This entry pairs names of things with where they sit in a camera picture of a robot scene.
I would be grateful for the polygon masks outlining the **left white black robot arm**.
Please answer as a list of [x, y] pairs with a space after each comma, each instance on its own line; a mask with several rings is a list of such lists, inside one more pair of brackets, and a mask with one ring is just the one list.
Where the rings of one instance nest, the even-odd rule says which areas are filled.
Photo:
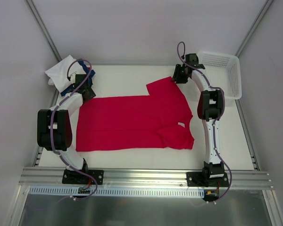
[[41, 109], [37, 118], [38, 146], [52, 151], [65, 164], [63, 184], [95, 184], [87, 162], [75, 150], [70, 118], [83, 104], [96, 95], [92, 90], [92, 77], [76, 74], [75, 81], [62, 91], [62, 100], [50, 109]]

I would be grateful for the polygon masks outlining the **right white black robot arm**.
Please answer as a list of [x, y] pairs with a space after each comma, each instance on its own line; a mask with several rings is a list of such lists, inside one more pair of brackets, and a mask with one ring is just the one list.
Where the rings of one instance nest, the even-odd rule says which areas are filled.
[[204, 74], [205, 66], [199, 63], [195, 53], [179, 57], [183, 64], [175, 66], [172, 80], [177, 84], [185, 84], [190, 78], [197, 85], [200, 91], [197, 115], [202, 121], [205, 134], [206, 155], [202, 172], [192, 173], [188, 179], [199, 186], [228, 187], [229, 180], [220, 154], [219, 137], [220, 118], [225, 110], [224, 92], [210, 84]]

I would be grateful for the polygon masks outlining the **magenta t shirt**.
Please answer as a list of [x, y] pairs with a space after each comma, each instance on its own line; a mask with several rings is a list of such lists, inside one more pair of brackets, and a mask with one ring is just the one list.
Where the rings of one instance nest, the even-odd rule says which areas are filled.
[[146, 88], [145, 96], [99, 97], [83, 104], [76, 129], [76, 150], [192, 149], [193, 115], [176, 83], [167, 77]]

